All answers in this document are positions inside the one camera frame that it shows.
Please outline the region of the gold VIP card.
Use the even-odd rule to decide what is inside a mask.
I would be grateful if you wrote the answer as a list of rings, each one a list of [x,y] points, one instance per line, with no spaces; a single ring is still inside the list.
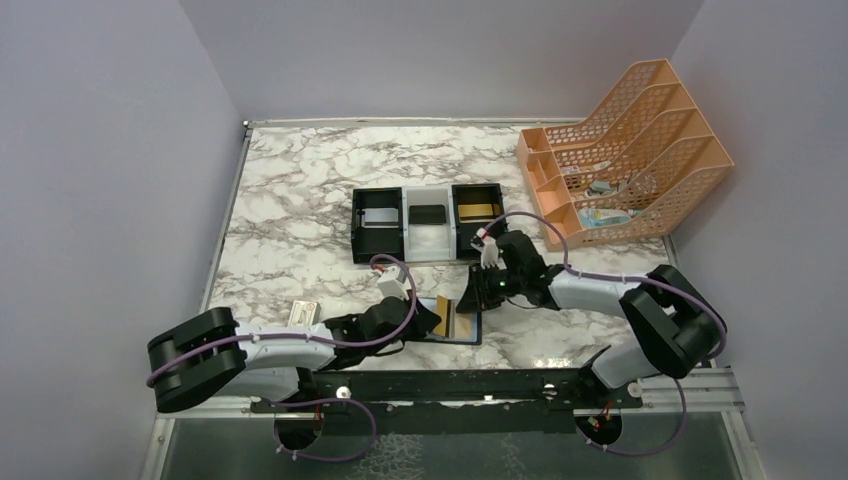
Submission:
[[[439,317],[440,322],[433,329],[433,333],[444,338],[451,338],[454,330],[453,300],[444,296],[437,296],[434,312]]]

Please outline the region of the black leather card holder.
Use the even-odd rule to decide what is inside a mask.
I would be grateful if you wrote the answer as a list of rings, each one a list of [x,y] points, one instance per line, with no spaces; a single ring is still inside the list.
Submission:
[[[430,312],[436,314],[435,300],[433,298],[419,298],[421,305]],[[474,345],[482,344],[482,314],[463,314],[457,311],[458,301],[453,300],[453,333],[451,338],[444,338],[429,332],[420,342],[450,344],[450,345]]]

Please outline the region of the black white three-compartment tray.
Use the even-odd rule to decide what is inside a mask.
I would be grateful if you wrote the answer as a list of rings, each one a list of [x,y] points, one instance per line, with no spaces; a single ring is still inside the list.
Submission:
[[[498,183],[358,188],[351,210],[356,264],[377,254],[406,263],[476,261],[478,230],[505,212]]]

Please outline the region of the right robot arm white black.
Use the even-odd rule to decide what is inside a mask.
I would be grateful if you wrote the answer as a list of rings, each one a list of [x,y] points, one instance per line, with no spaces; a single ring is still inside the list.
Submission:
[[[578,272],[567,263],[548,264],[521,231],[493,237],[479,229],[480,253],[456,310],[475,314],[523,296],[548,310],[586,310],[623,318],[634,340],[606,347],[577,373],[574,395],[598,402],[640,378],[682,379],[722,341],[724,321],[675,267],[662,264],[644,276]]]

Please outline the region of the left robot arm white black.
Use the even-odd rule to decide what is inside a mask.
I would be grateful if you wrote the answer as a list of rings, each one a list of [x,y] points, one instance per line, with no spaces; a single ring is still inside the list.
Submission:
[[[219,396],[285,400],[317,371],[359,365],[394,342],[425,339],[441,317],[419,300],[386,297],[359,314],[309,326],[260,326],[215,307],[147,344],[160,413],[176,413]]]

